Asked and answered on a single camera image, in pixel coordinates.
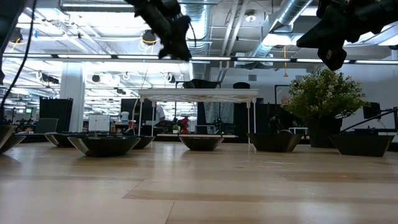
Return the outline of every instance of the white column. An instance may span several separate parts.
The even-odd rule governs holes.
[[[60,99],[73,99],[69,131],[83,131],[83,114],[85,110],[86,75],[82,63],[64,62],[61,77]]]

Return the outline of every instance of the overhead black device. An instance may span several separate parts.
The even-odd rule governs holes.
[[[159,58],[170,55],[172,59],[189,61],[192,58],[185,36],[191,18],[181,14],[177,0],[125,0],[134,6],[135,15],[141,16],[160,38],[164,46]]]
[[[298,47],[318,49],[330,70],[343,66],[344,42],[355,43],[362,34],[378,34],[385,25],[398,21],[398,0],[319,0],[321,21],[304,34]]]

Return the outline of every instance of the wooden floor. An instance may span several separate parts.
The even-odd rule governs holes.
[[[398,223],[398,152],[290,154],[154,142],[112,158],[50,143],[0,156],[1,224]]]

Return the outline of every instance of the potted plant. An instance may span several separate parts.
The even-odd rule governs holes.
[[[173,134],[178,134],[178,132],[180,131],[180,126],[178,125],[173,125]]]
[[[329,135],[340,133],[342,119],[366,104],[360,83],[329,69],[293,80],[290,95],[285,109],[306,122],[312,147],[334,147]]]

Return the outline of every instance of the computer monitor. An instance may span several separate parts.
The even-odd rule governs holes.
[[[381,114],[380,103],[369,103],[368,106],[363,106],[364,119],[369,119],[380,114]]]

